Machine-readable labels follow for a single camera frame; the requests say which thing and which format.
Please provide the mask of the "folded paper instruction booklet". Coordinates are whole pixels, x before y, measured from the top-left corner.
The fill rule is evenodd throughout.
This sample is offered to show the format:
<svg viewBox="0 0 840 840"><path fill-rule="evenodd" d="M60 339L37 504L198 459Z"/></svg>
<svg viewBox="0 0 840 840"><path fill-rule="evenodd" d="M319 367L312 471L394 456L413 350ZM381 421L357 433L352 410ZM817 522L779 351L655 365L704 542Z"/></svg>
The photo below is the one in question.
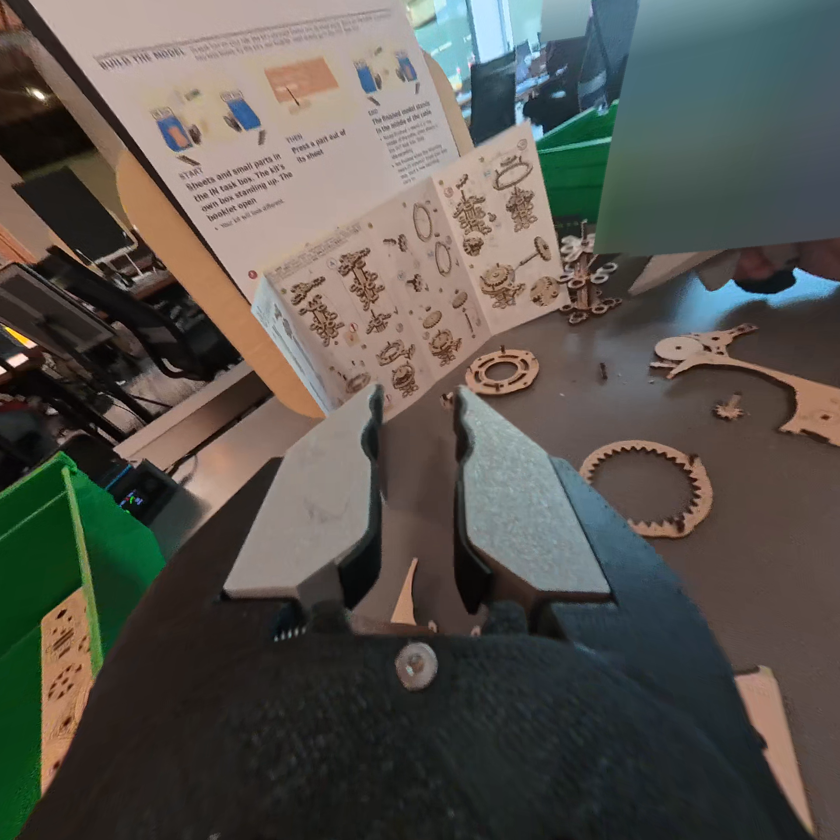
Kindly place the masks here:
<svg viewBox="0 0 840 840"><path fill-rule="evenodd" d="M318 409L412 405L490 339L571 303L530 122L268 269L252 307Z"/></svg>

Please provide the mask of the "pale wooden poster board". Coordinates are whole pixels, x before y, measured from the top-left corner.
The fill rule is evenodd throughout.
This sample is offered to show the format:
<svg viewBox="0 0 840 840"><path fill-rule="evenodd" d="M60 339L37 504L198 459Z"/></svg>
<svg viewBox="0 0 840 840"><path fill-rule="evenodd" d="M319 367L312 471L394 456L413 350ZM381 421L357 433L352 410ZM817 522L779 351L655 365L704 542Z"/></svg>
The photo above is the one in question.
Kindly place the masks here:
<svg viewBox="0 0 840 840"><path fill-rule="evenodd" d="M284 49L265 57L182 60L138 70L133 138L161 178L142 175L140 154L118 164L131 222L274 395L321 417L296 372L252 312L267 270L361 217L472 148L456 95L418 46L414 80L385 99L432 102L419 120L420 163L404 164L403 140L385 140L344 48ZM397 86L404 88L400 92Z"/></svg>

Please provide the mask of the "wooden sheet with ship wheel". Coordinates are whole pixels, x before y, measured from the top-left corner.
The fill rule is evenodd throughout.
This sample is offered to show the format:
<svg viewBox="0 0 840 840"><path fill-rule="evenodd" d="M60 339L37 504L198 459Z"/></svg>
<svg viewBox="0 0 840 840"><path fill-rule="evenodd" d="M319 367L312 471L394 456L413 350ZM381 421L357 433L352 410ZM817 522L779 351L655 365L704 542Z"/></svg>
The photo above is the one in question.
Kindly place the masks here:
<svg viewBox="0 0 840 840"><path fill-rule="evenodd" d="M737 370L756 375L784 388L792 399L789 418L780 434L812 438L839 447L839 389L803 377L777 371L762 364L737 359L729 347L758 328L742 323L730 329L688 332L656 342L648 367L667 372L667 379L699 368Z"/></svg>

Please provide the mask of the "pointed wooden sheet offcut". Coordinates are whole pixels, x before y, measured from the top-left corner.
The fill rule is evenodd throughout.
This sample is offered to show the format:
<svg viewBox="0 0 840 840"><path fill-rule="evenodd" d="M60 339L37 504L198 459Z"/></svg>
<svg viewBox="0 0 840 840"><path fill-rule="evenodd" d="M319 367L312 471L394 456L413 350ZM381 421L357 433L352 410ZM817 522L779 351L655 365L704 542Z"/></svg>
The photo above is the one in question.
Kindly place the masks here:
<svg viewBox="0 0 840 840"><path fill-rule="evenodd" d="M399 596L394 605L391 623L404 626L416 626L414 612L413 586L417 572L418 558L413 558L402 584Z"/></svg>

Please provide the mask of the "small black display device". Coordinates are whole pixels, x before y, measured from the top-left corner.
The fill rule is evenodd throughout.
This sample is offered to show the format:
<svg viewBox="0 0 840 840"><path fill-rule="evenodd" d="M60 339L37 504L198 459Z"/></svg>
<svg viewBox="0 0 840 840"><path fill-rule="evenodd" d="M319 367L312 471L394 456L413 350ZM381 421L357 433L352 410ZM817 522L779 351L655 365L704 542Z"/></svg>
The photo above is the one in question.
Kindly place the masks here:
<svg viewBox="0 0 840 840"><path fill-rule="evenodd" d="M125 466L103 489L121 509L148 526L174 498L180 486L169 474L144 458Z"/></svg>

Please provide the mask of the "large green plastic bin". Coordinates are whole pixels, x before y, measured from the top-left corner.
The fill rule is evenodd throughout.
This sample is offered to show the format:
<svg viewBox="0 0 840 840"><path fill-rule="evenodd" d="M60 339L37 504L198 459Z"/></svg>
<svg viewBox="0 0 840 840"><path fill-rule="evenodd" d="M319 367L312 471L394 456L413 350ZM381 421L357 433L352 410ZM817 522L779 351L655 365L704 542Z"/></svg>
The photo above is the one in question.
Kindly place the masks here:
<svg viewBox="0 0 840 840"><path fill-rule="evenodd" d="M618 105L589 108L537 141L553 216L597 223Z"/></svg>

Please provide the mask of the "dark computer monitor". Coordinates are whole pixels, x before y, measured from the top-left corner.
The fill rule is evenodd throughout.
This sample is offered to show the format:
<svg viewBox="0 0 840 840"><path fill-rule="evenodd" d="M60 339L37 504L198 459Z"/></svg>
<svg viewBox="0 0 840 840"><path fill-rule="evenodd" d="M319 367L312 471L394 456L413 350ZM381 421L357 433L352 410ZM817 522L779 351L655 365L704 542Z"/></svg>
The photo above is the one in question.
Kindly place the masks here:
<svg viewBox="0 0 840 840"><path fill-rule="evenodd" d="M66 166L12 188L86 266L128 256L138 247L136 238Z"/></svg>

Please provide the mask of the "pale wooden sheet piece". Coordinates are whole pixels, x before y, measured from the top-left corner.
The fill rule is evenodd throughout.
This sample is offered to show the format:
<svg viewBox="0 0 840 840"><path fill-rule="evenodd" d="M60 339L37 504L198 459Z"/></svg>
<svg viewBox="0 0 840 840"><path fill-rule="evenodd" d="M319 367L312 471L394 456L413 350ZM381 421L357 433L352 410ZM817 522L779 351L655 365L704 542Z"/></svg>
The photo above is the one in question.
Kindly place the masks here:
<svg viewBox="0 0 840 840"><path fill-rule="evenodd" d="M795 753L781 688L771 668L759 666L734 676L753 728L761 736L763 756L787 802L814 835L811 807Z"/></svg>

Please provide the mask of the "round wooden disc part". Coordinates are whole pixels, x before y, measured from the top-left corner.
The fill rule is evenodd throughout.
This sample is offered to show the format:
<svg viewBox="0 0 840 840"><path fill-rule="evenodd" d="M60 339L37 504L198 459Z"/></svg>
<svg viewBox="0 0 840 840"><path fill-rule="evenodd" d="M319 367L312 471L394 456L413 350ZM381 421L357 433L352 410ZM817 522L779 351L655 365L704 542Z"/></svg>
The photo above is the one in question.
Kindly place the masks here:
<svg viewBox="0 0 840 840"><path fill-rule="evenodd" d="M529 389L539 371L539 361L532 352L502 345L471 363L465 383L478 396L508 396Z"/></svg>

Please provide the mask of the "person's right hand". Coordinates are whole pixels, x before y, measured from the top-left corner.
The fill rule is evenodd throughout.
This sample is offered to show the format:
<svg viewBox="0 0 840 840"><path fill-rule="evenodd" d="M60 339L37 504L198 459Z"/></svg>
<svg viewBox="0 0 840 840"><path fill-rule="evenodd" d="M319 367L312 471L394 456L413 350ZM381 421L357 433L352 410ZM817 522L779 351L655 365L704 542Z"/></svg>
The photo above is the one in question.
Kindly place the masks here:
<svg viewBox="0 0 840 840"><path fill-rule="evenodd" d="M839 281L839 238L743 248L732 279L765 281L782 269L798 269L814 277Z"/></svg>

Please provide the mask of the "wooden flower tower assembly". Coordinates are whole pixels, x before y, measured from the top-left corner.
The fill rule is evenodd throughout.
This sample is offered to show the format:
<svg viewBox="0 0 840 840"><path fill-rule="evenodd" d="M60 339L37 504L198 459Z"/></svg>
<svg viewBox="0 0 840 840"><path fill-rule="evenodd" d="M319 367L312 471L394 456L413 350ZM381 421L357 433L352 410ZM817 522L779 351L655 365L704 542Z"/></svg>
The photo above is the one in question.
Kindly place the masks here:
<svg viewBox="0 0 840 840"><path fill-rule="evenodd" d="M594 251L595 234L586 218L580 221L577 234L560 239L560 284L569 296L569 302L561 306L560 312L566 315L570 326L600 318L623 303L619 297L605 297L602 291L619 264L613 259L599 262Z"/></svg>

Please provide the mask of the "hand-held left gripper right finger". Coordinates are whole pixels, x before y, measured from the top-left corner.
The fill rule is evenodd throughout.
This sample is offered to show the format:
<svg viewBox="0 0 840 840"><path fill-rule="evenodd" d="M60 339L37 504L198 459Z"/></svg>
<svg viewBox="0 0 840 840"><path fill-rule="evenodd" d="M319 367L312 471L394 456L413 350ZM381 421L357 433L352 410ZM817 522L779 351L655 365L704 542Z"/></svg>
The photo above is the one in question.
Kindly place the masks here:
<svg viewBox="0 0 840 840"><path fill-rule="evenodd" d="M549 454L469 388L454 396L455 582L471 615L612 591Z"/></svg>

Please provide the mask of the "white printed instruction poster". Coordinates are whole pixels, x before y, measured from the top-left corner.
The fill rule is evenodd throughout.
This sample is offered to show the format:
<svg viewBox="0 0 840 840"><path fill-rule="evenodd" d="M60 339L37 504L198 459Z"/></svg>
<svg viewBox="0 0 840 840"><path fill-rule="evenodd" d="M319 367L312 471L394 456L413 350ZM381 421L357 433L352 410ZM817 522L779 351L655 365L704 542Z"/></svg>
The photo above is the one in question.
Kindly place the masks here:
<svg viewBox="0 0 840 840"><path fill-rule="evenodd" d="M401 2L10 2L242 296L457 160Z"/></svg>

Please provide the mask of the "green plastic bin with sheets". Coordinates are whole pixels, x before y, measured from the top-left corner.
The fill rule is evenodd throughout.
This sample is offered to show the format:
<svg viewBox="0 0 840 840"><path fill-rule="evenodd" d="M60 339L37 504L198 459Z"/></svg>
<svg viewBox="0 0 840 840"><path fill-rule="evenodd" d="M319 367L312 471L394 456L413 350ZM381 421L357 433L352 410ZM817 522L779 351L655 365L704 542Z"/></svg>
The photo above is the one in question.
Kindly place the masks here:
<svg viewBox="0 0 840 840"><path fill-rule="evenodd" d="M1 838L15 838L42 796L41 620L83 589L94 680L165 561L152 531L65 455L2 492L1 526Z"/></svg>

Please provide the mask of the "perforated wooden sheet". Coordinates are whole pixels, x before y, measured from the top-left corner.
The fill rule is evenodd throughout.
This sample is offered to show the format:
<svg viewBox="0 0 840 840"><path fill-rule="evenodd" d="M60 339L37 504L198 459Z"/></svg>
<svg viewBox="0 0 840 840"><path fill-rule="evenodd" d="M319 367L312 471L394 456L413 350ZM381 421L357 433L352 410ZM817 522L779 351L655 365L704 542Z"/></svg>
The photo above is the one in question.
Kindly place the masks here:
<svg viewBox="0 0 840 840"><path fill-rule="evenodd" d="M77 589L40 623L40 791L63 764L93 682L88 603Z"/></svg>

